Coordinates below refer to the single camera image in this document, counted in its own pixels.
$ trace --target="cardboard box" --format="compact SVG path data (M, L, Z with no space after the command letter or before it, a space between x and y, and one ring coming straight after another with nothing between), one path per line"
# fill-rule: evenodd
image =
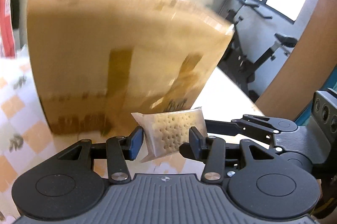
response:
M191 0L28 0L27 32L51 131L111 136L190 109L233 26Z

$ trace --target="cracker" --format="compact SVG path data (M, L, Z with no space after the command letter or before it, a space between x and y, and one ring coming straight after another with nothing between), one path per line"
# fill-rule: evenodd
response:
M148 115L132 113L132 116L144 128L149 152L147 160L178 152L179 146L188 142L188 132L192 126L204 137L207 136L201 108Z

